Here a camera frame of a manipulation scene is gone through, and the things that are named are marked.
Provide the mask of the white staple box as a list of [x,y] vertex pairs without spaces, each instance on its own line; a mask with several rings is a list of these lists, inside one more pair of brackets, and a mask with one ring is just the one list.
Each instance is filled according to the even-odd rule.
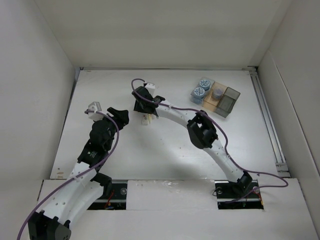
[[147,126],[147,125],[150,124],[149,117],[148,117],[147,115],[144,115],[144,116],[142,117],[141,124],[142,124],[143,126]]

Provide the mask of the blue label round tub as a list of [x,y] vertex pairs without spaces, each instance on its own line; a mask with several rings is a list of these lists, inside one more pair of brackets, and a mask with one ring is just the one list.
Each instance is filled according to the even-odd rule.
[[208,91],[211,88],[211,82],[209,79],[207,78],[202,78],[199,82],[198,82],[198,87],[199,88],[203,88],[205,91]]

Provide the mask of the clear tub of paperclips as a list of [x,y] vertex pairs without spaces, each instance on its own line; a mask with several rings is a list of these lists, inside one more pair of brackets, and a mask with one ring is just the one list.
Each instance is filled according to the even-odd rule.
[[212,90],[211,97],[215,100],[220,100],[224,94],[224,89],[221,87],[214,87]]

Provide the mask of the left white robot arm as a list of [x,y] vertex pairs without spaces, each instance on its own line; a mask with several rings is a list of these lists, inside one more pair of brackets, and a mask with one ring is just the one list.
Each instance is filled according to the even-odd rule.
[[88,207],[112,191],[112,178],[100,173],[119,142],[119,132],[129,124],[128,110],[94,106],[86,114],[93,120],[89,139],[83,147],[66,182],[57,187],[36,207],[26,223],[31,240],[68,240],[72,228]]

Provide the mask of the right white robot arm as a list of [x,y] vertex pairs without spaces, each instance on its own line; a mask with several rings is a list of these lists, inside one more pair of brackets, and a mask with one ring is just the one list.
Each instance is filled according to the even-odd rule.
[[153,98],[144,86],[133,89],[132,95],[144,113],[166,118],[185,127],[191,143],[210,155],[222,169],[236,198],[249,192],[252,177],[246,170],[237,166],[226,153],[217,129],[205,111],[173,106],[161,96]]

